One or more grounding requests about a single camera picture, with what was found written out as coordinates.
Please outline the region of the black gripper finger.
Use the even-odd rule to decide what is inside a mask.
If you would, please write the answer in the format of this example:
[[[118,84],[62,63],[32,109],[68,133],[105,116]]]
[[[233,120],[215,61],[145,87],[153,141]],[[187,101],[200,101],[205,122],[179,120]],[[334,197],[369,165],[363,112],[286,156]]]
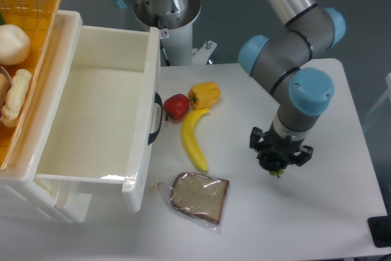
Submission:
[[[312,159],[313,147],[309,145],[300,145],[297,151],[292,155],[292,165],[303,166]]]
[[[258,127],[253,127],[250,133],[249,147],[257,152],[257,159],[261,159],[262,153],[266,149],[266,132]]]

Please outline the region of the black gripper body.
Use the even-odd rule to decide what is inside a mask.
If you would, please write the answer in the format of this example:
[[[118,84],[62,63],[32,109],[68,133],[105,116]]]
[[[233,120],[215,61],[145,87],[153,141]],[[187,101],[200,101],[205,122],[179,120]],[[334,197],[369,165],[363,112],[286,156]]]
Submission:
[[[281,137],[274,129],[270,129],[263,137],[262,151],[287,153],[291,155],[299,151],[299,146],[303,141],[304,139],[294,141],[293,137],[290,135]]]

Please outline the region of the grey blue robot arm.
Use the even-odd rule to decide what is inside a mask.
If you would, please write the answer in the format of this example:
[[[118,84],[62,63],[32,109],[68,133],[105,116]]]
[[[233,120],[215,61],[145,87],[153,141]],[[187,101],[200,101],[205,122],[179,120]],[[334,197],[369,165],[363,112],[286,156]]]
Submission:
[[[254,128],[250,147],[260,166],[279,171],[302,166],[313,149],[303,144],[309,130],[326,110],[334,93],[331,78],[305,64],[332,48],[345,34],[340,12],[321,8],[315,0],[268,0],[287,33],[273,41],[263,35],[248,40],[238,62],[279,108],[268,131]],[[121,9],[132,5],[138,20],[161,31],[161,52],[166,65],[191,65],[192,22],[200,12],[200,0],[113,0]]]

